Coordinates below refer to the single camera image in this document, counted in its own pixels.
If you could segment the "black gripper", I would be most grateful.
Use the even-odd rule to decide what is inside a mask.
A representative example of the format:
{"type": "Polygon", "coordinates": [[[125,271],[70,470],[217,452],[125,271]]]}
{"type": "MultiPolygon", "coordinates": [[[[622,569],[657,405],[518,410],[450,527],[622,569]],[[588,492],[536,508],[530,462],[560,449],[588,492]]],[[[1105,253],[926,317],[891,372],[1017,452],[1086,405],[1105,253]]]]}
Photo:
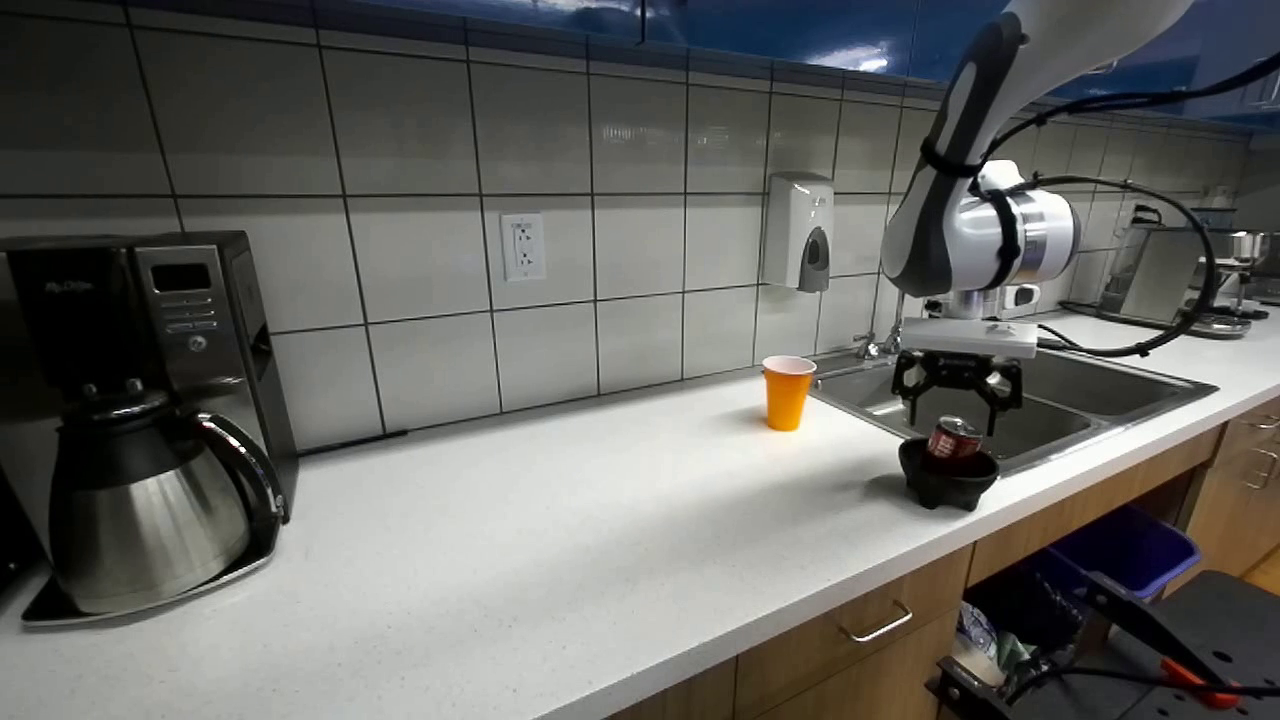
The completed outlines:
{"type": "Polygon", "coordinates": [[[934,386],[977,393],[990,405],[985,431],[997,431],[1001,414],[1026,405],[1026,368],[994,354],[902,350],[891,397],[906,405],[906,421],[921,414],[921,399],[934,386]]]}

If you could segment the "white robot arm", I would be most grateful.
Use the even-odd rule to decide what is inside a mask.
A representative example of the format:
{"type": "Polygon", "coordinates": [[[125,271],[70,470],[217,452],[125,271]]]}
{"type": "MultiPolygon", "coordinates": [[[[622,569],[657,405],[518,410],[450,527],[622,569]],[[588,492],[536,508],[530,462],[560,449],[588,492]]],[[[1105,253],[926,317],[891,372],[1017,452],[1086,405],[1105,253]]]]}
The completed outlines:
{"type": "Polygon", "coordinates": [[[972,37],[883,231],[883,271],[906,296],[960,303],[957,317],[902,329],[891,393],[909,407],[934,386],[977,393],[990,414],[1026,405],[1026,359],[1039,337],[1011,317],[1009,291],[1062,274],[1081,227],[1057,178],[1026,177],[997,147],[1037,98],[1134,56],[1188,6],[1193,0],[1009,0],[972,37]]]}

